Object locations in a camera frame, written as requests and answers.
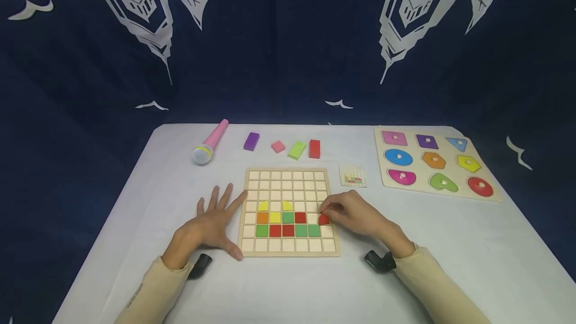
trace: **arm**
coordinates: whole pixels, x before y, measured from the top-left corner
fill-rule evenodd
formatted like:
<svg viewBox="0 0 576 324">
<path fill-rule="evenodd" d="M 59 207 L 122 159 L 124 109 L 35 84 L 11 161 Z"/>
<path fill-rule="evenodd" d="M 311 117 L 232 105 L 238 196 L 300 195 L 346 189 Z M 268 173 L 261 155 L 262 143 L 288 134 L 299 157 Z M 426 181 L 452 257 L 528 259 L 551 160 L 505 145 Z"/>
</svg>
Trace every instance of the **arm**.
<svg viewBox="0 0 576 324">
<path fill-rule="evenodd" d="M 236 260 L 242 260 L 240 248 L 226 236 L 226 226 L 242 205 L 246 191 L 227 208 L 231 192 L 232 184 L 228 184 L 217 203 L 219 187 L 215 187 L 206 211 L 204 198 L 200 198 L 196 218 L 176 230 L 162 257 L 158 257 L 144 274 L 142 283 L 116 319 L 116 324 L 162 323 L 181 294 L 193 267 L 189 257 L 200 244 L 224 249 Z"/>
<path fill-rule="evenodd" d="M 489 324 L 490 321 L 448 277 L 426 248 L 420 248 L 355 190 L 330 195 L 319 211 L 353 232 L 382 241 L 394 256 L 396 274 L 422 302 L 436 324 Z"/>
<path fill-rule="evenodd" d="M 395 259 L 396 274 L 436 324 L 489 324 L 470 298 L 448 277 L 427 248 Z"/>
</svg>

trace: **white tablecloth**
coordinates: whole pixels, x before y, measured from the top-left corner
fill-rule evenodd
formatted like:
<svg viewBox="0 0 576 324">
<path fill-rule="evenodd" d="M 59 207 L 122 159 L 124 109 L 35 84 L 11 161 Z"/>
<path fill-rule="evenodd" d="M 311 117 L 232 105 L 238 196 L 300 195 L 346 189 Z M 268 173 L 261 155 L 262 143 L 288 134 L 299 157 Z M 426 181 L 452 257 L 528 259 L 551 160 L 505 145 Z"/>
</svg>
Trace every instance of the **white tablecloth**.
<svg viewBox="0 0 576 324">
<path fill-rule="evenodd" d="M 364 168 L 368 186 L 357 191 L 407 236 L 431 250 L 452 279 L 494 324 L 574 323 L 576 285 L 514 202 L 460 199 L 382 185 L 371 126 L 231 124 L 213 161 L 194 165 L 194 146 L 215 124 L 166 124 L 145 147 L 116 205 L 65 298 L 54 323 L 113 323 L 174 230 L 196 215 L 200 196 L 234 183 L 237 196 L 246 168 L 326 168 L 333 193 L 338 165 Z M 450 127 L 434 130 L 458 136 Z M 260 140 L 243 150 L 250 132 Z M 282 141 L 318 139 L 320 160 L 274 153 Z M 238 239 L 238 212 L 228 227 Z M 364 263 L 374 240 L 340 230 L 339 258 L 245 258 L 206 249 L 213 262 L 189 281 L 166 323 L 425 323 L 419 302 L 393 273 L 376 274 Z M 196 261 L 200 252 L 194 253 Z"/>
</svg>

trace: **orange tile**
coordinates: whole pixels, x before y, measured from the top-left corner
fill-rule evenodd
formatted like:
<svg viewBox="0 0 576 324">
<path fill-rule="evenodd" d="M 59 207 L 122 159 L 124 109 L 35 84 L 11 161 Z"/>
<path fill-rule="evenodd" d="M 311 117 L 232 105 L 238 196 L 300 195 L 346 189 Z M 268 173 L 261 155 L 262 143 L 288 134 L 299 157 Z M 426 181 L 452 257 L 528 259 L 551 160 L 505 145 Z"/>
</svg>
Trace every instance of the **orange tile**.
<svg viewBox="0 0 576 324">
<path fill-rule="evenodd" d="M 268 224 L 268 213 L 258 213 L 258 217 L 255 219 L 258 224 Z"/>
</svg>

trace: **blue triangle puzzle piece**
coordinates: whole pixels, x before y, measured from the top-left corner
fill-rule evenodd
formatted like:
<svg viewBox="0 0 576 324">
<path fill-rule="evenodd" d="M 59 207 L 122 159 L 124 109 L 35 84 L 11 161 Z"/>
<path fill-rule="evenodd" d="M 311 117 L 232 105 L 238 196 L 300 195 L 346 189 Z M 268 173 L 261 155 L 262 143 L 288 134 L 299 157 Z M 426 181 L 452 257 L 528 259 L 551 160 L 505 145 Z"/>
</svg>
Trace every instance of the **blue triangle puzzle piece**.
<svg viewBox="0 0 576 324">
<path fill-rule="evenodd" d="M 465 152 L 466 150 L 466 145 L 468 143 L 468 141 L 466 139 L 462 139 L 462 138 L 446 138 L 446 140 L 448 141 L 448 143 L 450 143 L 451 145 L 453 145 L 456 149 L 458 149 L 459 151 L 461 151 L 462 153 Z"/>
</svg>

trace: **white bird print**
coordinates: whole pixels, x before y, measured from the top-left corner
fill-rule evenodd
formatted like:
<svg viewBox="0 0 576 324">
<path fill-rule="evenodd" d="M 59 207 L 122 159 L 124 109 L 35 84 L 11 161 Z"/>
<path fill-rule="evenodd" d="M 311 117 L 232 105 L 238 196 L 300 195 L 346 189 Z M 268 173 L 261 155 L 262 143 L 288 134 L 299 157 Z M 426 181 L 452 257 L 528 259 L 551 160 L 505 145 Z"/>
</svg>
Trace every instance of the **white bird print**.
<svg viewBox="0 0 576 324">
<path fill-rule="evenodd" d="M 161 111 L 168 111 L 169 110 L 168 108 L 164 108 L 163 106 L 158 105 L 156 100 L 152 100 L 148 104 L 136 105 L 136 109 L 147 108 L 147 107 L 156 107 L 156 108 L 160 109 Z"/>
<path fill-rule="evenodd" d="M 353 107 L 348 106 L 348 105 L 344 105 L 344 99 L 341 99 L 340 101 L 324 101 L 324 103 L 331 105 L 333 107 L 336 107 L 336 105 L 340 105 L 341 108 L 343 109 L 353 109 Z"/>
<path fill-rule="evenodd" d="M 514 143 L 510 140 L 510 136 L 507 136 L 505 138 L 505 143 L 506 145 L 512 149 L 513 151 L 515 151 L 516 153 L 518 153 L 518 164 L 522 165 L 523 167 L 526 167 L 530 170 L 532 170 L 532 168 L 530 167 L 530 165 L 526 164 L 526 162 L 524 162 L 522 160 L 522 153 L 524 153 L 524 149 L 522 149 L 521 147 L 518 147 L 516 145 L 514 145 Z"/>
<path fill-rule="evenodd" d="M 26 6 L 24 6 L 24 9 L 22 9 L 21 11 L 19 11 L 16 14 L 9 16 L 8 20 L 9 21 L 25 21 L 25 20 L 33 17 L 34 13 L 36 13 L 37 11 L 43 11 L 43 12 L 47 13 L 49 11 L 52 11 L 53 9 L 54 9 L 54 3 L 52 2 L 52 0 L 48 0 L 48 3 L 46 5 L 37 5 L 37 4 L 27 0 Z"/>
</svg>

